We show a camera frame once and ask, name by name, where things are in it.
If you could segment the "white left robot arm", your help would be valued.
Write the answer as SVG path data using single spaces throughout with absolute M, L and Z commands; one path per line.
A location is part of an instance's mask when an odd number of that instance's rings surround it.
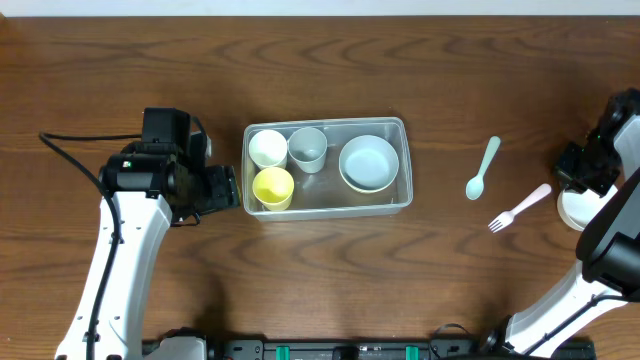
M 58 359 L 210 359 L 205 336 L 182 328 L 145 343 L 154 265 L 167 231 L 241 203 L 235 171 L 208 165 L 211 140 L 197 117 L 147 108 L 139 134 L 90 181 L 100 192 L 100 230 L 74 320 Z

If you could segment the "mint green plastic spoon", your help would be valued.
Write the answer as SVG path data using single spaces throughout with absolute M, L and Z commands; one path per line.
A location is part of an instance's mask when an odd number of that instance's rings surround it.
M 484 191 L 484 176 L 501 144 L 498 136 L 492 136 L 487 144 L 482 162 L 477 174 L 471 178 L 465 188 L 465 195 L 469 200 L 477 200 Z

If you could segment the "white plastic bowl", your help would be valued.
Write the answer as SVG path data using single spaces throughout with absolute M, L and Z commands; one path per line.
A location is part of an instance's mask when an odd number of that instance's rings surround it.
M 567 226 L 583 231 L 617 192 L 615 185 L 612 185 L 603 197 L 592 190 L 586 190 L 584 193 L 563 190 L 557 199 L 558 214 Z

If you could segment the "clear plastic container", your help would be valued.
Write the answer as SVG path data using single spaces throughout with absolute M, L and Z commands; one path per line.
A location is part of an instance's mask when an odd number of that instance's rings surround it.
M 249 142 L 262 130 L 275 130 L 287 140 L 305 127 L 321 130 L 327 140 L 325 165 L 315 174 L 303 172 L 289 155 L 288 171 L 295 182 L 292 202 L 284 211 L 270 211 L 254 196 L 252 184 L 260 169 L 249 156 Z M 344 145 L 361 135 L 388 141 L 396 150 L 400 166 L 395 182 L 386 190 L 362 194 L 351 189 L 339 173 Z M 392 215 L 413 200 L 412 168 L 404 123 L 397 117 L 364 117 L 253 124 L 244 131 L 242 148 L 242 194 L 245 211 L 260 221 L 319 220 L 329 218 Z

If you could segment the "grey plastic bowl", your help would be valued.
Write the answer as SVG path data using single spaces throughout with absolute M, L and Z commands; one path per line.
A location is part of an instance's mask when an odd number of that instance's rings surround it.
M 396 150 L 385 139 L 361 135 L 351 139 L 339 155 L 339 173 L 346 173 L 359 181 L 374 178 L 393 178 L 399 172 Z

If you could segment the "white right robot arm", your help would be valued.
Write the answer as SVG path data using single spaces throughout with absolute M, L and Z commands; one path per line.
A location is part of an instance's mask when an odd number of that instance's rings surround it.
M 567 190 L 604 197 L 577 243 L 577 260 L 537 303 L 511 316 L 487 340 L 493 353 L 549 358 L 604 313 L 639 300 L 639 92 L 611 96 L 585 145 L 570 143 L 553 173 Z

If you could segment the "yellow plastic cup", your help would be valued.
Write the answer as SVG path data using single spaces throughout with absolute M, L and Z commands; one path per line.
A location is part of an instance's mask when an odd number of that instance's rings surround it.
M 270 211 L 284 211 L 289 208 L 295 182 L 285 169 L 270 167 L 261 170 L 254 178 L 254 196 Z

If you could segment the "yellow plastic bowl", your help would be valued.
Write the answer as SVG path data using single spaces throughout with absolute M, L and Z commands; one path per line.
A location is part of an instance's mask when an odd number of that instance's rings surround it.
M 343 181 L 354 191 L 362 194 L 378 193 L 389 188 L 396 180 L 393 178 L 374 178 L 372 181 L 359 181 L 346 173 L 341 173 Z

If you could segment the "pink plastic fork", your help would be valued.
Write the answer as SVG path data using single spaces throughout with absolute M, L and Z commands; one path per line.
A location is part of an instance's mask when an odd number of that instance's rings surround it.
M 489 223 L 489 230 L 492 233 L 496 233 L 504 229 L 514 221 L 515 217 L 519 213 L 549 195 L 551 191 L 552 188 L 549 184 L 544 183 L 540 185 L 514 208 L 500 213 L 493 221 Z

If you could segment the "grey plastic cup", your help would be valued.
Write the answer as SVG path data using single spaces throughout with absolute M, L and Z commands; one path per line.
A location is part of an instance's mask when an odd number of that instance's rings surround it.
M 296 165 L 307 174 L 315 174 L 325 165 L 328 140 L 313 127 L 295 131 L 288 140 L 288 152 Z

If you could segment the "cream plastic cup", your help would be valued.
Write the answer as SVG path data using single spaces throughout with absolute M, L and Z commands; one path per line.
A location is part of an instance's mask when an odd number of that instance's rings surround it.
M 259 131 L 249 142 L 249 156 L 260 169 L 287 165 L 288 142 L 275 130 Z

